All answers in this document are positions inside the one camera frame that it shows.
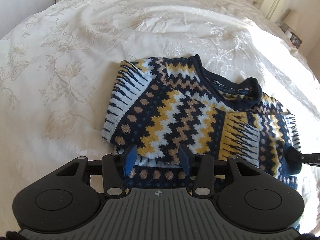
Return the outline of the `navy yellow patterned knit sweater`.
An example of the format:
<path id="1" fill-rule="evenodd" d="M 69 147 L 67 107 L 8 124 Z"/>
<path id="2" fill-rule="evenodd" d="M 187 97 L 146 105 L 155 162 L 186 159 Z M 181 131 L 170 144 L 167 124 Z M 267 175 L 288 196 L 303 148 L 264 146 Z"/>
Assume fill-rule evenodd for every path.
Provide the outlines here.
<path id="1" fill-rule="evenodd" d="M 240 84 L 203 68 L 200 57 L 123 61 L 102 136 L 122 154 L 137 146 L 125 196 L 98 218 L 111 239 L 293 239 L 304 211 L 295 117 L 256 79 Z M 214 158 L 214 193 L 193 196 L 181 144 Z"/>

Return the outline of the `cream floral bedspread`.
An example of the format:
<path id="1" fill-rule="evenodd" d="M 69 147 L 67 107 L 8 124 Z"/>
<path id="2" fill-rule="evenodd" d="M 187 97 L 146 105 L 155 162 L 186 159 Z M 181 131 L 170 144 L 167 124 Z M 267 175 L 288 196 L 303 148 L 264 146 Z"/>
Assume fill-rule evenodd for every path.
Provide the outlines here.
<path id="1" fill-rule="evenodd" d="M 276 24 L 246 0 L 62 0 L 1 39 L 1 233 L 16 194 L 75 157 L 111 153 L 101 137 L 121 61 L 199 55 L 239 83 L 255 77 L 319 151 L 319 82 Z"/>

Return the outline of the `small framed photo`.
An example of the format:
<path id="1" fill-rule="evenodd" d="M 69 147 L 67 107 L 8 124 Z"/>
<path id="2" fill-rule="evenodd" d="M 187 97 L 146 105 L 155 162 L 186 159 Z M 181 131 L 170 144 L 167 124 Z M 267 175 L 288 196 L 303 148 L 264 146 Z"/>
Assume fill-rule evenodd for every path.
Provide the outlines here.
<path id="1" fill-rule="evenodd" d="M 297 49 L 299 49 L 302 44 L 302 40 L 299 37 L 297 37 L 294 33 L 292 33 L 290 41 L 292 45 L 295 46 Z"/>

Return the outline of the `cream table lamp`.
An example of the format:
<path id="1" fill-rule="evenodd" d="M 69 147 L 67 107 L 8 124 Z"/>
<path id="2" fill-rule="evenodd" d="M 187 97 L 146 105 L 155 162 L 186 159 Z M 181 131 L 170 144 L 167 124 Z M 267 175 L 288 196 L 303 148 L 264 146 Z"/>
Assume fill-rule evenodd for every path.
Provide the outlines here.
<path id="1" fill-rule="evenodd" d="M 299 24 L 299 13 L 295 10 L 290 10 L 283 20 L 285 33 L 296 32 Z"/>

